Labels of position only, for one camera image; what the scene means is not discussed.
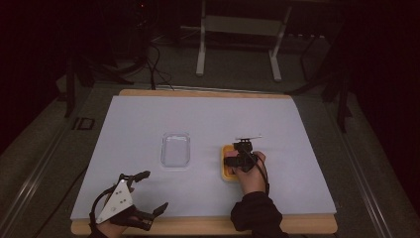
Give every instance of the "white table leg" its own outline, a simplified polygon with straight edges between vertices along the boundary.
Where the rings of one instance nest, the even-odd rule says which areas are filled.
[[[272,70],[272,76],[274,78],[274,81],[281,81],[281,74],[280,74],[280,69],[278,67],[278,61],[277,61],[277,53],[281,45],[281,40],[284,37],[284,31],[286,30],[287,21],[290,16],[290,12],[291,12],[291,7],[287,7],[283,22],[278,30],[277,41],[275,43],[275,46],[272,50],[268,51],[268,56],[269,56],[269,61],[271,63],[271,70]]]
[[[206,44],[205,44],[205,34],[206,34],[206,1],[201,1],[201,32],[200,32],[200,49],[198,50],[198,61],[197,69],[195,74],[197,76],[204,75],[204,63],[206,60]]]

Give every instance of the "gray floor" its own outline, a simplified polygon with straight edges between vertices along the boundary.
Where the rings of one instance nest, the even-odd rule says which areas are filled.
[[[175,90],[195,87],[282,93],[305,83],[299,56],[307,42],[301,39],[289,38],[282,44],[277,57],[282,82],[272,80],[266,51],[222,50],[217,44],[208,47],[205,74],[197,77],[198,51],[194,43],[192,39],[181,46],[157,45],[160,50],[157,68]],[[309,74],[325,50],[325,42],[319,40],[308,53]],[[151,50],[151,60],[157,57],[157,52]],[[150,73],[146,68],[126,76],[136,82],[131,87],[150,87]],[[158,75],[156,80],[162,82],[161,88],[168,89]],[[48,219],[77,175],[89,164],[111,98],[122,88],[127,86],[107,80],[98,80],[91,89],[79,87],[77,108],[69,119],[63,118],[65,104],[52,102],[1,156],[0,214],[6,214],[13,207],[21,186],[37,163],[45,157],[50,161],[28,205],[22,207],[21,213],[14,213],[10,237],[33,237]],[[356,97],[350,95],[348,106],[353,116],[347,118],[348,132],[343,134],[335,123],[337,103],[322,102],[322,89],[323,86],[319,86],[294,99],[336,202],[337,235],[420,237],[420,220],[395,178]],[[91,131],[70,130],[76,116],[94,118],[95,126]],[[82,179],[76,182],[39,237],[74,237],[69,216],[81,182]]]

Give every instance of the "black cable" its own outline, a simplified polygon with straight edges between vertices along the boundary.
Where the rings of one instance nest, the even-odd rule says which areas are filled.
[[[137,69],[141,69],[143,67],[143,64],[144,64],[144,62],[141,59],[137,59],[130,66],[123,67],[123,68],[115,68],[115,69],[110,69],[110,70],[113,70],[114,72],[117,72],[119,74],[125,74],[125,73],[132,72],[134,70],[137,70]]]
[[[155,84],[155,71],[157,70],[157,65],[158,65],[158,60],[160,59],[160,50],[155,47],[153,44],[151,44],[151,47],[154,48],[157,51],[157,60],[155,61],[155,63],[153,63],[153,67],[151,67],[149,61],[151,61],[149,58],[148,60],[146,60],[148,66],[149,66],[149,70],[151,71],[151,87],[152,90],[156,90],[156,84]]]
[[[160,78],[163,80],[163,82],[164,83],[166,83],[169,87],[170,87],[170,89],[172,89],[172,91],[174,91],[175,89],[172,87],[172,85],[170,84],[170,81],[172,80],[172,75],[170,75],[169,73],[167,73],[167,72],[164,72],[164,71],[160,71],[160,70],[158,70],[158,69],[156,69],[156,71],[157,71],[157,74],[160,76]],[[161,73],[164,73],[164,74],[166,74],[166,75],[168,75],[169,76],[169,80],[166,80],[162,75],[161,75]]]
[[[89,220],[90,220],[89,226],[90,226],[91,229],[94,229],[93,226],[96,227],[96,215],[95,215],[96,205],[102,199],[103,196],[105,196],[105,195],[113,192],[116,187],[117,187],[116,185],[113,185],[110,188],[102,191],[102,193],[100,195],[98,195],[98,197],[96,197],[95,201],[93,202],[92,209],[91,209],[91,211],[89,213]]]
[[[55,213],[58,211],[58,209],[61,207],[62,203],[65,201],[65,199],[67,198],[68,194],[71,192],[71,190],[73,189],[74,185],[77,183],[77,181],[81,178],[81,176],[87,171],[87,167],[85,167],[80,174],[74,179],[73,183],[71,184],[71,186],[68,188],[68,190],[65,192],[65,195],[62,197],[61,201],[58,203],[58,205],[55,207],[55,209],[53,210],[53,212],[50,214],[50,216],[47,218],[47,220],[44,222],[44,224],[40,227],[40,229],[38,229],[37,233],[34,234],[34,238],[38,237],[41,232],[43,231],[43,229],[47,226],[47,224],[51,221],[51,219],[53,218],[53,216],[55,215]]]
[[[245,154],[254,162],[254,165],[257,167],[257,169],[260,171],[260,174],[262,174],[262,178],[263,178],[263,181],[264,181],[264,183],[265,183],[265,194],[266,195],[269,195],[269,183],[268,183],[268,171],[266,170],[266,167],[265,167],[265,164],[264,164],[264,161],[259,157],[259,156],[257,156],[257,155],[255,155],[255,156],[257,156],[257,158],[260,160],[260,161],[262,161],[262,165],[263,165],[263,167],[264,167],[264,169],[265,169],[265,173],[263,172],[263,169],[259,166],[259,164],[258,164],[258,161],[256,161],[256,160],[254,160],[254,158],[250,155],[250,153],[249,152],[247,152],[247,151],[245,151],[244,150],[244,152],[245,152]]]

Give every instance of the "transparent box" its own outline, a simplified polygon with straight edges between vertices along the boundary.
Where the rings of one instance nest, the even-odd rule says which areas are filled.
[[[190,160],[188,133],[166,133],[163,135],[160,161],[165,168],[183,169]]]

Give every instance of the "hand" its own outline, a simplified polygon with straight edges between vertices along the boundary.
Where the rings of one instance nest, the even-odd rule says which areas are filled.
[[[255,151],[254,154],[260,157],[260,160],[257,161],[257,164],[260,166],[264,172],[264,175],[266,176],[265,166],[263,165],[263,162],[265,162],[265,155],[259,151]],[[260,173],[256,166],[254,166],[250,171],[246,173],[243,172],[241,168],[233,168],[233,171],[238,177],[244,195],[253,191],[265,192],[265,182],[263,175]]]
[[[105,204],[108,202],[108,199],[110,196],[111,194],[109,194],[108,197],[106,198]],[[137,220],[137,217],[135,216],[130,217],[130,218]],[[106,235],[108,238],[118,238],[123,234],[123,232],[128,228],[128,226],[120,226],[120,225],[112,224],[111,221],[109,221],[108,219],[100,224],[97,224],[96,228],[98,228],[98,230],[102,232],[104,235]]]

